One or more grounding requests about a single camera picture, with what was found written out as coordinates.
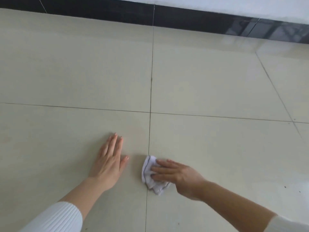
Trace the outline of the white cleaning cloth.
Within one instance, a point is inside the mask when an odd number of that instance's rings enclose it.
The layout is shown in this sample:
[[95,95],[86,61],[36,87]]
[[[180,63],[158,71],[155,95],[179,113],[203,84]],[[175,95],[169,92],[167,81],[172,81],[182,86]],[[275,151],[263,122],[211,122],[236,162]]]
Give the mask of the white cleaning cloth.
[[149,190],[153,191],[156,195],[160,196],[172,183],[155,181],[152,179],[151,176],[155,173],[151,170],[151,168],[153,166],[160,167],[160,165],[157,164],[156,159],[157,158],[155,156],[146,157],[141,171],[141,180],[142,183],[144,183]]

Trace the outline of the person's left forearm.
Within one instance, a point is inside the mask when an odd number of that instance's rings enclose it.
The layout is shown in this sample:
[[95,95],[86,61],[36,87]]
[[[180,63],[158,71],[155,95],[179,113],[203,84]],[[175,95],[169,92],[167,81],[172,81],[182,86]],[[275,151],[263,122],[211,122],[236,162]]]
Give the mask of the person's left forearm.
[[83,221],[102,195],[93,180],[86,178],[76,188],[70,191],[59,202],[68,202],[75,205],[82,214]]

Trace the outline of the black baseboard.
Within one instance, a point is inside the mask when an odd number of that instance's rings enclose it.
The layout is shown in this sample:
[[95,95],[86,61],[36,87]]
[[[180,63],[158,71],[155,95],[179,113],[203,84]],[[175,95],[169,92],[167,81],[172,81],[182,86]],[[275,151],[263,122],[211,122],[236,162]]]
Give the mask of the black baseboard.
[[309,24],[125,0],[0,0],[0,8],[309,45]]

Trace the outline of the person's right hand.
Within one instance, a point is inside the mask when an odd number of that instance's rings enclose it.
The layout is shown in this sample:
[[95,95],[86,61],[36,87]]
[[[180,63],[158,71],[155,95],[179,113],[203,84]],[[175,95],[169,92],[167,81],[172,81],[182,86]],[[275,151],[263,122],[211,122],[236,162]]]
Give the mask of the person's right hand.
[[[169,168],[166,160],[156,160],[160,167]],[[178,168],[175,174],[159,175],[153,174],[151,177],[155,181],[170,182],[175,184],[177,192],[191,200],[205,202],[206,186],[209,181],[199,172],[190,166]]]

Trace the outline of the white ribbed sweater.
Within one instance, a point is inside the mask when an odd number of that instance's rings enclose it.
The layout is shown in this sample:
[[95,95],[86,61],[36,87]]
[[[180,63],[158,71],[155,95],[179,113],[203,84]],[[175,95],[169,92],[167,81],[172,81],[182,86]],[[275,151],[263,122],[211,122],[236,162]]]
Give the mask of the white ribbed sweater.
[[[81,232],[83,218],[68,202],[57,202],[29,222],[19,232]],[[309,225],[275,216],[264,232],[309,232]]]

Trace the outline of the person's right forearm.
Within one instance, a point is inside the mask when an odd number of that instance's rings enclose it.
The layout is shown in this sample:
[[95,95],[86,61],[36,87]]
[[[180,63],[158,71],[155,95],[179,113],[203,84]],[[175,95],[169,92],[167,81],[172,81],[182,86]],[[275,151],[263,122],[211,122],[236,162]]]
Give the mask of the person's right forearm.
[[309,232],[309,225],[294,222],[231,192],[216,183],[205,181],[197,193],[238,232]]

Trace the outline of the person's left hand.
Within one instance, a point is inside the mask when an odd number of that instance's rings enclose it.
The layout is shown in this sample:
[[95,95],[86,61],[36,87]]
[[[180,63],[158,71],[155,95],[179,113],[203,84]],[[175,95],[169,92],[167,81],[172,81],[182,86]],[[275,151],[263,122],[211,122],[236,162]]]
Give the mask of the person's left hand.
[[88,178],[94,181],[101,193],[111,189],[122,174],[122,172],[119,172],[119,165],[122,156],[124,156],[122,155],[123,137],[117,138],[114,155],[109,158],[103,157],[103,145],[88,176]]

